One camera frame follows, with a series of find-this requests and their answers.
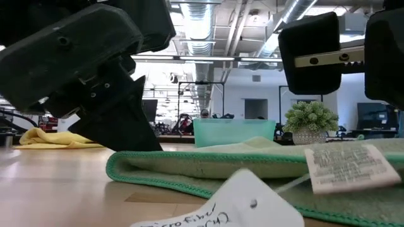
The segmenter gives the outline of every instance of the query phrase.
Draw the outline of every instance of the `green microfiber towel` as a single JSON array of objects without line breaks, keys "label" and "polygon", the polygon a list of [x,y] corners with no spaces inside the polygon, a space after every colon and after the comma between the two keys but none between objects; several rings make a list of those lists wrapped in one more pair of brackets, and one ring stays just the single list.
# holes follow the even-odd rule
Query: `green microfiber towel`
[{"label": "green microfiber towel", "polygon": [[[275,189],[308,172],[304,149],[348,149],[364,143],[382,151],[399,173],[404,170],[404,139],[276,146],[271,141],[255,138],[242,144],[189,152],[119,152],[108,160],[107,174],[120,182],[164,187],[209,198],[240,168],[250,169]],[[356,226],[404,226],[403,184],[314,195],[308,180],[280,195],[306,217]]]}]

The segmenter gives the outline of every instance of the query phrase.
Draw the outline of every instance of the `black metal frame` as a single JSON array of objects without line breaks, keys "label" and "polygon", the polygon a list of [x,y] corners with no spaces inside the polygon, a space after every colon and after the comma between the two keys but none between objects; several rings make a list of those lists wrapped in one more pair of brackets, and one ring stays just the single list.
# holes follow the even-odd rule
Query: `black metal frame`
[{"label": "black metal frame", "polygon": [[[281,86],[279,86],[279,89],[278,89],[278,98],[279,98],[279,124],[282,124],[282,103],[281,103],[281,96],[280,96],[280,93],[281,93],[281,89],[282,88],[288,88],[289,86],[285,86],[285,85],[281,85]],[[323,99],[323,95],[320,95],[320,99],[321,99],[321,102],[323,102],[324,101],[324,99]]]},{"label": "black metal frame", "polygon": [[206,84],[221,84],[223,87],[223,93],[222,93],[222,116],[225,115],[225,83],[224,82],[205,82],[205,81],[195,81],[195,82],[184,82],[180,81],[178,82],[178,107],[177,107],[177,115],[178,115],[178,121],[180,121],[179,117],[179,98],[180,98],[180,92],[181,92],[181,84],[195,84],[195,85],[206,85]]}]

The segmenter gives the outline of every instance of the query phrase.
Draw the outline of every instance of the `yellow cloth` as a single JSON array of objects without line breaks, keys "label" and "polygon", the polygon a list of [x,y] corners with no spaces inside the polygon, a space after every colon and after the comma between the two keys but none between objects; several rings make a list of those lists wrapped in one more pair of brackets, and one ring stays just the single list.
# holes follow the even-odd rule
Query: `yellow cloth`
[{"label": "yellow cloth", "polygon": [[17,149],[76,149],[101,148],[99,144],[71,132],[46,133],[42,129],[33,128],[20,139],[21,146]]}]

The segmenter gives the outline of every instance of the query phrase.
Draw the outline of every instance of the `wooden table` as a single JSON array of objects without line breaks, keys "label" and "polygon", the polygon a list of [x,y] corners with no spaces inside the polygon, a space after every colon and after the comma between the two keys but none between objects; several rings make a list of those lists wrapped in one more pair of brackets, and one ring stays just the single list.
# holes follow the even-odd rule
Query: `wooden table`
[{"label": "wooden table", "polygon": [[[166,151],[190,145],[163,144]],[[196,210],[204,200],[166,189],[113,182],[113,151],[0,150],[0,226],[129,227]],[[312,219],[306,226],[332,227]]]}]

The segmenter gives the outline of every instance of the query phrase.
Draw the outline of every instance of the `fabric care tag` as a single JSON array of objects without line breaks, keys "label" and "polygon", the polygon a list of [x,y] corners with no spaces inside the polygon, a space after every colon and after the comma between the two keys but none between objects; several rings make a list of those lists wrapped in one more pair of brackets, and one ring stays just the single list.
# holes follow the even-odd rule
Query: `fabric care tag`
[{"label": "fabric care tag", "polygon": [[131,227],[303,227],[303,217],[251,171],[235,172],[195,212]]},{"label": "fabric care tag", "polygon": [[371,144],[335,150],[305,149],[315,194],[384,187],[401,182],[399,174]]}]

